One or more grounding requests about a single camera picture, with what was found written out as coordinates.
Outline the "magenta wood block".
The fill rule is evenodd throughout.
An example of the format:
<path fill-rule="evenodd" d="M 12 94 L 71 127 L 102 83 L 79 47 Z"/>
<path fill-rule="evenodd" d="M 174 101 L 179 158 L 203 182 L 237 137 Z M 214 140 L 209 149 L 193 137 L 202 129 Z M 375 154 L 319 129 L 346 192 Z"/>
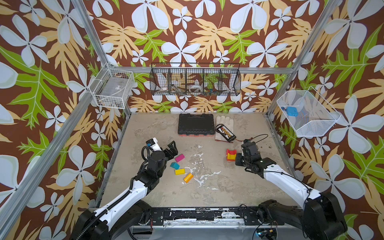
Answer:
<path fill-rule="evenodd" d="M 180 154 L 179 156 L 175 157 L 175 161 L 178 163 L 185 159 L 184 154 Z"/>

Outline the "teal wood block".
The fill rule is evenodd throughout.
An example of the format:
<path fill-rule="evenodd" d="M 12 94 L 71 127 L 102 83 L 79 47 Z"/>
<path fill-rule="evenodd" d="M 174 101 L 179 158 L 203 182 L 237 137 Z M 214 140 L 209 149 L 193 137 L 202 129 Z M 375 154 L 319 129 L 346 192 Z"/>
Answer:
<path fill-rule="evenodd" d="M 173 162 L 171 163 L 170 167 L 175 170 L 178 170 L 180 168 L 180 165 L 177 162 Z"/>

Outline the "red arch wood block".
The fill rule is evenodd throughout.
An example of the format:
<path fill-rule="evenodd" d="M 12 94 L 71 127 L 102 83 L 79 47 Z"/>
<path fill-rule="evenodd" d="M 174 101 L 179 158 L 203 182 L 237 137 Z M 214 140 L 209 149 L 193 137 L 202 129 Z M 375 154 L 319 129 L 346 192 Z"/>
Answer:
<path fill-rule="evenodd" d="M 229 150 L 229 149 L 227 149 L 226 150 L 226 155 L 228 156 L 228 154 L 234 155 L 234 154 L 237 154 L 237 151 L 236 150 Z"/>

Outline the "yellow rectangular wood block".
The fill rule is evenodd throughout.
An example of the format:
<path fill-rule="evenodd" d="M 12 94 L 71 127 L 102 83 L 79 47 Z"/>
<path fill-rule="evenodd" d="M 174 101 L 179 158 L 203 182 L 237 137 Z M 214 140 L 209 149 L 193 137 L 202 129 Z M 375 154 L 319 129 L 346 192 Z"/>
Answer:
<path fill-rule="evenodd" d="M 175 175 L 184 175 L 186 173 L 185 169 L 175 170 Z"/>

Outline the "yellow arch wood block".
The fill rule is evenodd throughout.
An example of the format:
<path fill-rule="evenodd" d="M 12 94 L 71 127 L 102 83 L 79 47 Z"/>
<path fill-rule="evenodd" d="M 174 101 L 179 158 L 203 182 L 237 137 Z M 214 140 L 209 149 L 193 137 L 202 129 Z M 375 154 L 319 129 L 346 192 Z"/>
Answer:
<path fill-rule="evenodd" d="M 232 154 L 228 154 L 227 156 L 227 159 L 236 159 L 236 154 L 232 155 Z"/>

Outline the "orange cylinder wood block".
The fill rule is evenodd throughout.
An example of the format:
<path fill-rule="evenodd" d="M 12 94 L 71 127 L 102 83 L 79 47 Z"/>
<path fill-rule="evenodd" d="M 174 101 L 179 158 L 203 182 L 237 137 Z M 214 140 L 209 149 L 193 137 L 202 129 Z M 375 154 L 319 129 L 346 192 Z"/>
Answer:
<path fill-rule="evenodd" d="M 183 179 L 183 181 L 187 184 L 191 179 L 193 179 L 194 178 L 194 175 L 192 174 L 192 173 L 188 173 L 185 177 L 184 177 L 184 179 Z"/>

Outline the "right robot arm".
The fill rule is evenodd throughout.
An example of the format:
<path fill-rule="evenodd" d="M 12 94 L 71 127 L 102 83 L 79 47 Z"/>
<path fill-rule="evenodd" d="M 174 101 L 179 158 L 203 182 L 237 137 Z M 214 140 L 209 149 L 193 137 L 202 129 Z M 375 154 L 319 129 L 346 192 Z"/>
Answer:
<path fill-rule="evenodd" d="M 255 142 L 244 140 L 241 148 L 242 153 L 236 155 L 237 166 L 274 184 L 297 203 L 296 207 L 275 200 L 259 204 L 257 216 L 261 223 L 288 224 L 310 240 L 333 240 L 347 232 L 348 225 L 335 195 L 311 188 L 272 159 L 262 158 Z"/>

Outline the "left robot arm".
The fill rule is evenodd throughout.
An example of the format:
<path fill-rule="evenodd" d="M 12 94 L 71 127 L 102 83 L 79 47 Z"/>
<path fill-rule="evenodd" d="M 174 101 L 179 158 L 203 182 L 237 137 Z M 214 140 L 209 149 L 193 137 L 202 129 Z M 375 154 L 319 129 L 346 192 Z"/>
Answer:
<path fill-rule="evenodd" d="M 101 208 L 81 214 L 71 233 L 71 240 L 112 240 L 140 220 L 151 207 L 146 197 L 160 182 L 167 162 L 178 155 L 174 141 L 162 149 L 156 138 L 146 141 L 141 156 L 144 162 L 131 178 L 129 187 Z"/>

